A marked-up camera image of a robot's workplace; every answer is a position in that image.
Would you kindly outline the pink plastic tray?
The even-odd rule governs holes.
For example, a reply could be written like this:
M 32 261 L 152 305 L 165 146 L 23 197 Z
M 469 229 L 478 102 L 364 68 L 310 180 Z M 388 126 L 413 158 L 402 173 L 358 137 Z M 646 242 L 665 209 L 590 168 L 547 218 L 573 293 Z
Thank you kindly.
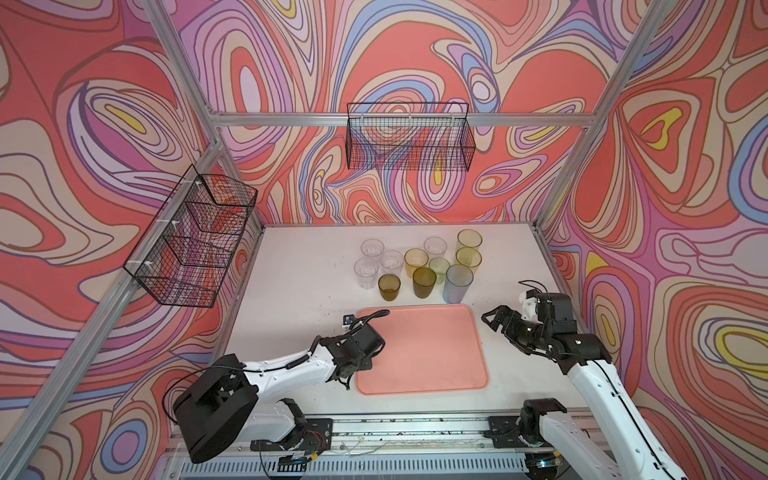
M 369 325 L 385 347 L 355 375 L 367 396 L 479 390 L 489 374 L 475 315 L 462 304 L 392 307 Z

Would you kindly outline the brown glass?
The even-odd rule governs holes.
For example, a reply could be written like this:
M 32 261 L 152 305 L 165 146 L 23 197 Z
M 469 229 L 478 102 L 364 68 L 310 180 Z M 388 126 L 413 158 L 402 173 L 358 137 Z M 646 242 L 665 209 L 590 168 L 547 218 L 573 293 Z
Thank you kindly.
M 400 287 L 401 280 L 395 274 L 384 274 L 378 280 L 379 293 L 387 302 L 392 302 L 398 297 Z

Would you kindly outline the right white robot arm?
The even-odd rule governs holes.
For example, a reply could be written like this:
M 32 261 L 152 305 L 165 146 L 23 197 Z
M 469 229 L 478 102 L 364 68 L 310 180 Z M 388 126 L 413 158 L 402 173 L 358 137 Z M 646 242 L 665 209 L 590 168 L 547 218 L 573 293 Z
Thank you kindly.
M 579 332 L 570 297 L 533 289 L 520 303 L 519 310 L 500 305 L 481 320 L 521 353 L 556 363 L 585 400 L 610 449 L 601 449 L 555 398 L 525 401 L 512 427 L 491 418 L 486 437 L 497 447 L 513 441 L 548 444 L 583 479 L 686 478 L 642 418 L 602 341 Z

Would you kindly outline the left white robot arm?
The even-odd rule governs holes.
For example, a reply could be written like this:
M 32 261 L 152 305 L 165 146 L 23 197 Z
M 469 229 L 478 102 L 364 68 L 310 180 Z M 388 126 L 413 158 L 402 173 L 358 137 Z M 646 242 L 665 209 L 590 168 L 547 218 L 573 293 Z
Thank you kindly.
M 288 394 L 328 382 L 349 388 L 354 374 L 370 370 L 386 345 L 370 319 L 354 319 L 345 333 L 318 336 L 294 354 L 249 362 L 228 354 L 202 369 L 172 405 L 190 461 L 207 462 L 244 442 L 260 451 L 324 451 L 330 441 Z

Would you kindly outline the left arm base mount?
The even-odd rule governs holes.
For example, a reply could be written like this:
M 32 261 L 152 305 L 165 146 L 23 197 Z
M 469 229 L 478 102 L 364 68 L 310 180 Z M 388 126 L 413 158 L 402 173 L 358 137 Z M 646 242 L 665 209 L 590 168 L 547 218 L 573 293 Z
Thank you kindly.
M 250 450 L 254 452 L 303 452 L 305 455 L 321 454 L 332 444 L 333 420 L 310 418 L 295 426 L 282 440 L 254 440 Z

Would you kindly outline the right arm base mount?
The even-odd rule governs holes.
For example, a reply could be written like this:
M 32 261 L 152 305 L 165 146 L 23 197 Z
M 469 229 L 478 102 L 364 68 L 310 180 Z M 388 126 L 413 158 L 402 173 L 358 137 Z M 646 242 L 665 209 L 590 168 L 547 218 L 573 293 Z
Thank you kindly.
M 497 449 L 550 447 L 538 434 L 522 430 L 518 416 L 489 416 L 488 429 L 482 436 L 490 439 Z

